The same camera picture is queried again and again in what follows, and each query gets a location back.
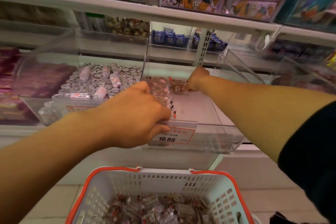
person's left arm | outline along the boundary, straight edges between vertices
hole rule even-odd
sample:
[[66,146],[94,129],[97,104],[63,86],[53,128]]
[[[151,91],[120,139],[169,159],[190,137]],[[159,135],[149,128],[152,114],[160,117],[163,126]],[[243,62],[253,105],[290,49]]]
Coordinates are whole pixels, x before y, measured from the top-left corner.
[[140,82],[89,111],[70,113],[0,150],[0,219],[19,223],[75,165],[108,147],[132,148],[168,132],[171,111]]

hand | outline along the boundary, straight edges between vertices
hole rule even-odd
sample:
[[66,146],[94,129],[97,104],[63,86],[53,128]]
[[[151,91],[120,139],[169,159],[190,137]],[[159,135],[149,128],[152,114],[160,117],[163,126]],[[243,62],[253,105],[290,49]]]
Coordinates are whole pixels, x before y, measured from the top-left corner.
[[86,119],[82,127],[90,137],[99,138],[95,142],[98,149],[133,148],[170,130],[157,122],[169,120],[171,110],[149,93],[146,82],[134,84],[100,106],[78,114]]
[[196,67],[196,69],[193,71],[191,76],[188,79],[187,84],[182,88],[183,91],[188,90],[199,90],[198,89],[198,82],[200,78],[203,78],[205,76],[210,76],[210,72],[206,70],[204,67]]

red basket handle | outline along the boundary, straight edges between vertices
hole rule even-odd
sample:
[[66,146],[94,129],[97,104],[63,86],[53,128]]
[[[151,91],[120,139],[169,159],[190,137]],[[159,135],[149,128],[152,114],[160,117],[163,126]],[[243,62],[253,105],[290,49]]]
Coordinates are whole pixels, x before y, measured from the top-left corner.
[[209,170],[207,170],[207,171],[195,171],[194,169],[189,169],[189,172],[191,172],[194,175],[199,175],[199,174],[225,175],[227,178],[229,178],[231,180],[231,182],[233,183],[233,186],[234,186],[234,188],[235,188],[235,190],[237,192],[239,201],[241,203],[241,206],[244,209],[244,212],[246,214],[247,220],[249,221],[249,224],[254,224],[254,220],[252,218],[250,210],[247,208],[247,206],[245,204],[245,201],[243,200],[243,197],[242,197],[242,195],[240,193],[240,190],[238,188],[237,182],[233,178],[232,175],[230,175],[229,173],[224,172],[224,171],[209,171]]
[[80,206],[80,204],[82,203],[82,200],[84,198],[84,195],[86,193],[87,188],[89,187],[90,181],[91,179],[98,174],[101,171],[116,171],[116,170],[121,170],[121,171],[130,171],[130,172],[139,172],[142,169],[142,167],[136,167],[134,168],[128,168],[128,167],[99,167],[95,170],[93,170],[89,176],[86,178],[86,181],[84,183],[83,189],[81,194],[79,195],[78,199],[76,200],[75,205],[73,206],[73,208],[71,209],[68,217],[66,218],[65,224],[72,224],[75,215],[78,211],[78,208]]

white plastic basket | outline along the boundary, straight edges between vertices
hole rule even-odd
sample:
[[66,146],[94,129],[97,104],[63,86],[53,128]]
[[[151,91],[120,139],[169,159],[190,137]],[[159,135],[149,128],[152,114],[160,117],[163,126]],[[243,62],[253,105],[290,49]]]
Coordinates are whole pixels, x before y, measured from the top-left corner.
[[222,171],[101,167],[86,179],[66,224],[105,224],[108,201],[118,193],[146,195],[181,193],[202,196],[210,204],[216,223],[254,224],[231,175]]

black sleeve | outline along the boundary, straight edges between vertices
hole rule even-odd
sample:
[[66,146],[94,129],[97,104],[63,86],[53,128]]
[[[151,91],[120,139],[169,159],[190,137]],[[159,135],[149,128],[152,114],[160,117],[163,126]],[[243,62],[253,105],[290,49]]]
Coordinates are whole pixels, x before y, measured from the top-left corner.
[[336,102],[311,116],[280,152],[279,168],[336,223]]

